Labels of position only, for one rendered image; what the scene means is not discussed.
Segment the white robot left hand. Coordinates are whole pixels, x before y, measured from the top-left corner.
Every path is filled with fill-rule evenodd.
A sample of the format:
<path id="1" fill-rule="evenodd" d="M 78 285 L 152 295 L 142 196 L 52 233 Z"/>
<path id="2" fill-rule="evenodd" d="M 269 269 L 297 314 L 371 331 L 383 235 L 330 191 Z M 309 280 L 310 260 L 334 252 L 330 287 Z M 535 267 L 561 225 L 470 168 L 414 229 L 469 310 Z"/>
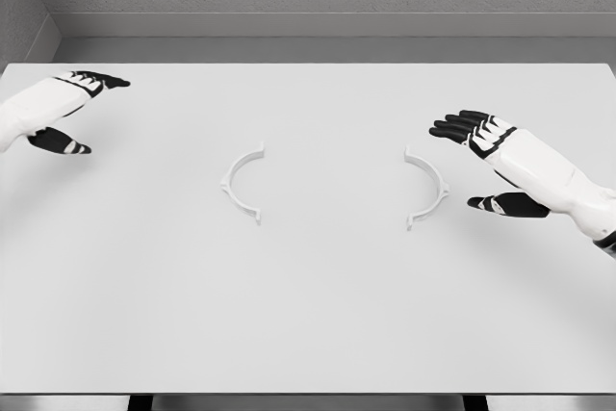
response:
<path id="1" fill-rule="evenodd" d="M 19 138 L 38 149 L 60 155 L 86 155 L 91 148 L 52 127 L 105 90 L 127 88 L 120 77 L 91 70 L 73 70 L 47 77 L 0 103 L 0 153 Z"/>

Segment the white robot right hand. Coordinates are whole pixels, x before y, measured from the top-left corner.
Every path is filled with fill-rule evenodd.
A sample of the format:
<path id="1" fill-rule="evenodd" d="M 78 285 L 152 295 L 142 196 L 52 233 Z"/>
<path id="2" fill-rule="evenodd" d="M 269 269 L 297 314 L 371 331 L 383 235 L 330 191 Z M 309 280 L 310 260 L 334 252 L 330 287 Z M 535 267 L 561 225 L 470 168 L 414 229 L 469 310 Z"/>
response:
<path id="1" fill-rule="evenodd" d="M 528 130 L 494 115 L 463 110 L 434 121 L 429 134 L 469 148 L 517 189 L 471 197 L 470 207 L 513 218 L 544 218 L 573 210 L 571 181 L 577 168 Z"/>

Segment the wide white table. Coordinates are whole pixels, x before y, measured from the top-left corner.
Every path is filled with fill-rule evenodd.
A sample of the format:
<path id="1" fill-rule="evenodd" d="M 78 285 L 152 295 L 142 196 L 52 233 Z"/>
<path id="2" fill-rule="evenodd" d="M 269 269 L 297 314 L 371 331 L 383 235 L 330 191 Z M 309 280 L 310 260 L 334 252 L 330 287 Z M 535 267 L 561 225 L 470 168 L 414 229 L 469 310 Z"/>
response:
<path id="1" fill-rule="evenodd" d="M 0 155 L 0 393 L 616 393 L 616 261 L 429 136 L 469 109 L 616 186 L 605 64 L 104 64 Z M 231 164 L 265 157 L 220 188 Z M 406 145 L 450 194 L 404 162 Z"/>

